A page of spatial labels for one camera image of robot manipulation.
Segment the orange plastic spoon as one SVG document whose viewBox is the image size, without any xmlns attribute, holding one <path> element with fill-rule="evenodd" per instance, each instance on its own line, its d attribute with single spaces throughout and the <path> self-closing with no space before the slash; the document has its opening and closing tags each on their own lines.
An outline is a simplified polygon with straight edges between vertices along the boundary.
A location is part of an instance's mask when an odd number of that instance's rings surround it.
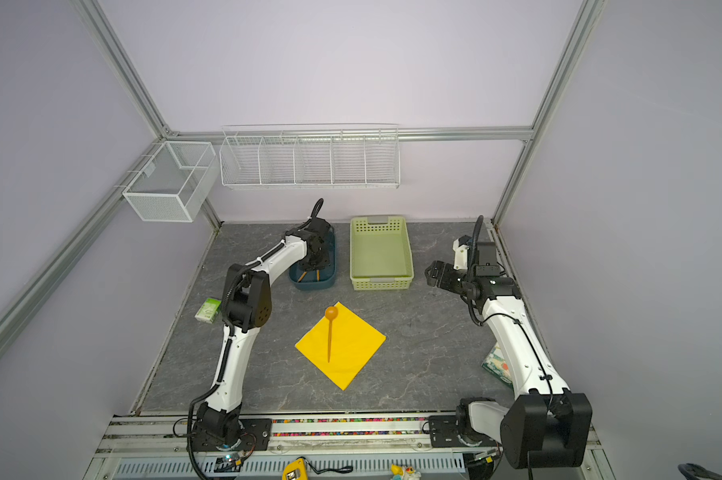
<svg viewBox="0 0 722 480">
<path fill-rule="evenodd" d="M 325 310 L 324 318 L 327 321 L 327 362 L 331 362 L 332 355 L 332 342 L 333 342 L 333 325 L 334 321 L 339 315 L 339 310 L 336 306 L 327 307 Z"/>
</svg>

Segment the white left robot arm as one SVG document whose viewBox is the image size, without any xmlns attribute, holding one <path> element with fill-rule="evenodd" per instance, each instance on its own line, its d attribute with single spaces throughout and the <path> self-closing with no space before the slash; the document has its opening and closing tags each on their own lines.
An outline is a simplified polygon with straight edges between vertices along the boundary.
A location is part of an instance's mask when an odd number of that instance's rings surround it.
<svg viewBox="0 0 722 480">
<path fill-rule="evenodd" d="M 254 342 L 273 311 L 271 286 L 295 264 L 305 271 L 327 266 L 332 233 L 330 223 L 311 217 L 286 230 L 262 255 L 228 268 L 219 307 L 223 343 L 211 387 L 190 402 L 190 436 L 204 434 L 219 449 L 239 443 L 243 380 Z"/>
</svg>

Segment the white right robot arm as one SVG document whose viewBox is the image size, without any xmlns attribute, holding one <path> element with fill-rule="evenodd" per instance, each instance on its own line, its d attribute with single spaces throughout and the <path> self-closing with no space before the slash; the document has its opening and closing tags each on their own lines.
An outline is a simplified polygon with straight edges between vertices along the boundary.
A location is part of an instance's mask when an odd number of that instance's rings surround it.
<svg viewBox="0 0 722 480">
<path fill-rule="evenodd" d="M 462 236 L 453 251 L 453 262 L 433 262 L 426 280 L 458 295 L 472 323 L 491 330 L 514 395 L 509 407 L 489 398 L 462 399 L 456 410 L 459 435 L 471 443 L 496 441 L 515 469 L 581 466 L 593 415 L 590 401 L 573 392 L 552 365 L 530 325 L 518 284 L 497 260 L 495 244 Z"/>
</svg>

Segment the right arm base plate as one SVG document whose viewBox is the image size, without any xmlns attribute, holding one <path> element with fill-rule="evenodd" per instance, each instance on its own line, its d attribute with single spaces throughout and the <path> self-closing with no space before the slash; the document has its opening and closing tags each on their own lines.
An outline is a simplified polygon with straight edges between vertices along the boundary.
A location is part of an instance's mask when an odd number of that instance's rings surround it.
<svg viewBox="0 0 722 480">
<path fill-rule="evenodd" d="M 496 442 L 489 436 L 463 431 L 455 414 L 429 416 L 424 421 L 422 429 L 429 436 L 430 445 L 433 448 L 496 446 Z"/>
</svg>

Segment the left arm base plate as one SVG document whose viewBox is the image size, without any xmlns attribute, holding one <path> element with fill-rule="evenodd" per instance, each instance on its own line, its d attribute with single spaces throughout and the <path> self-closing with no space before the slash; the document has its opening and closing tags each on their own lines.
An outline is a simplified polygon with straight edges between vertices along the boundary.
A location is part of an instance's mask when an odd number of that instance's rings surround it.
<svg viewBox="0 0 722 480">
<path fill-rule="evenodd" d="M 202 421 L 193 427 L 190 442 L 194 452 L 264 451 L 272 430 L 271 418 L 238 418 L 224 426 Z"/>
</svg>

